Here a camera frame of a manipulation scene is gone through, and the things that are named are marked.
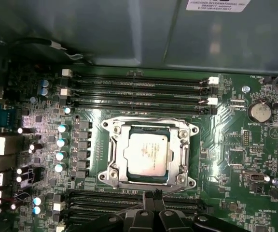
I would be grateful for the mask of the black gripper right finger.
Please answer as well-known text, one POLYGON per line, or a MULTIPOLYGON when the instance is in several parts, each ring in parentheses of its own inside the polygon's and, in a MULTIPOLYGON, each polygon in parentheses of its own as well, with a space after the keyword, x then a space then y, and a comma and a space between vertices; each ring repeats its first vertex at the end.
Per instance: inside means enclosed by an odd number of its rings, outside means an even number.
POLYGON ((167 210, 162 192, 154 193, 154 208, 166 232, 236 232, 234 226, 217 217, 199 214, 193 219, 186 218, 181 211, 167 210))

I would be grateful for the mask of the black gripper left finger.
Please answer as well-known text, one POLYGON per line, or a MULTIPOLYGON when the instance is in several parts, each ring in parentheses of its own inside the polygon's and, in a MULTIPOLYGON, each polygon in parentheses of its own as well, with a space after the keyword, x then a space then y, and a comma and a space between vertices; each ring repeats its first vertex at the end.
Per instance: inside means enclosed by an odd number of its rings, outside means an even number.
POLYGON ((88 232, 152 232, 154 224, 154 192, 144 192, 143 209, 129 210, 129 217, 117 214, 101 216, 87 224, 88 232))

